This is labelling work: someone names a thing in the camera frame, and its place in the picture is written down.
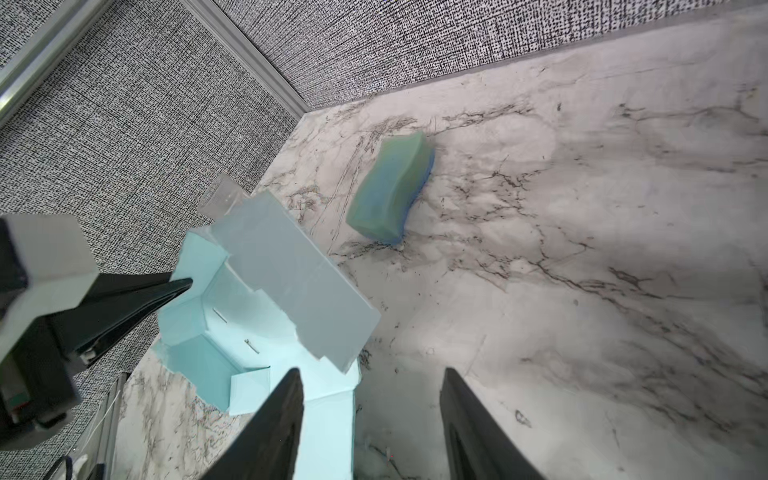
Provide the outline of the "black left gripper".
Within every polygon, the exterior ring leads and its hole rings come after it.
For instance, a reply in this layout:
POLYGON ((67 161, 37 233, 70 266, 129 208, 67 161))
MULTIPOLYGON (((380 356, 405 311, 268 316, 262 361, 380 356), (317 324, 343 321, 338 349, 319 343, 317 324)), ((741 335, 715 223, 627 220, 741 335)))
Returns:
POLYGON ((72 215, 2 216, 2 449, 55 435, 81 401, 67 367, 91 367, 192 285, 169 272, 98 275, 72 215))

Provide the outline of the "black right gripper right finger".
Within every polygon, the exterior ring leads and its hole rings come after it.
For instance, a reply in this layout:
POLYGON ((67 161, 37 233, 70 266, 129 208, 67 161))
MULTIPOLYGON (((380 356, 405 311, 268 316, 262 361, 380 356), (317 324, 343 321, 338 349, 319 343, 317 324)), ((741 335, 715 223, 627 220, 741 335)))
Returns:
POLYGON ((452 479, 543 479, 453 368, 444 373, 440 411, 452 479))

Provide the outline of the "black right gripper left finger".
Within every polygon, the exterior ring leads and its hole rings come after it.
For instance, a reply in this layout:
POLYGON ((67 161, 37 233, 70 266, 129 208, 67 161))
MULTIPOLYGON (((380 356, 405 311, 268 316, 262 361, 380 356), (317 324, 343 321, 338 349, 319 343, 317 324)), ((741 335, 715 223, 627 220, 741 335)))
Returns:
POLYGON ((205 479, 291 479, 304 413, 300 371, 289 370, 205 479))

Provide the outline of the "light blue paper box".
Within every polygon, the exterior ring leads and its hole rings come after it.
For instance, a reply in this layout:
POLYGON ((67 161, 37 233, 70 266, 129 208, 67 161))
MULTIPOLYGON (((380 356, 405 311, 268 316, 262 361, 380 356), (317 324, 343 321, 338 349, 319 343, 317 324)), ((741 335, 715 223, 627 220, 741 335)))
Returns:
POLYGON ((163 365, 233 416, 257 411, 297 369, 295 475, 351 478, 358 357, 380 312, 268 191, 188 231, 173 278, 191 286, 159 311, 163 365))

